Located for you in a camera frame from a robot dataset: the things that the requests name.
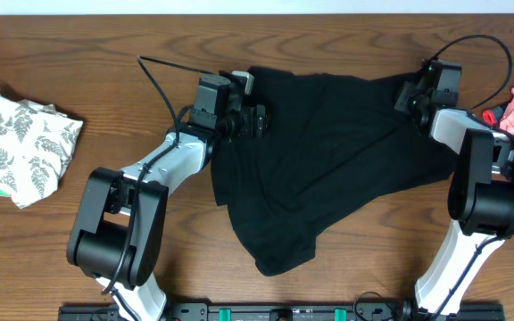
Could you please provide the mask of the black t-shirt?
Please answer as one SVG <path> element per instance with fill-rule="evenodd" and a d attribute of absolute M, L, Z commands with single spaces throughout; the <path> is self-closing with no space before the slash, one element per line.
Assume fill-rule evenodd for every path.
<path fill-rule="evenodd" d="M 394 109 L 404 74 L 251 68 L 251 101 L 270 110 L 260 138 L 224 141 L 211 160 L 216 203 L 265 276 L 315 256 L 328 227 L 377 197 L 448 178 L 456 156 Z"/>

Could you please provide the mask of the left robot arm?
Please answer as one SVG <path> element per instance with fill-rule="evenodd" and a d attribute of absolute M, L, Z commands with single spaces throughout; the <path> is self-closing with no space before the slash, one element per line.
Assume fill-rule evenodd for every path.
<path fill-rule="evenodd" d="M 168 198 L 209 163 L 222 139 L 263 135 L 265 106 L 245 103 L 253 83 L 247 71 L 202 75 L 194 104 L 176 115 L 160 146 L 133 165 L 90 174 L 66 256 L 115 299 L 122 318 L 165 319 L 167 296 L 153 269 Z"/>

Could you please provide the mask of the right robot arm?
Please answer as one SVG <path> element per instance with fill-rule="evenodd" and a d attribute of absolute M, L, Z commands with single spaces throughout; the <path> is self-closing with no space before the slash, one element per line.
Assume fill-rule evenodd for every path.
<path fill-rule="evenodd" d="M 418 132 L 457 155 L 448 193 L 451 223 L 431 266 L 415 284 L 403 320 L 486 320 L 497 308 L 461 301 L 489 256 L 514 235 L 514 135 L 458 108 L 461 66 L 432 58 L 403 83 L 394 108 Z"/>

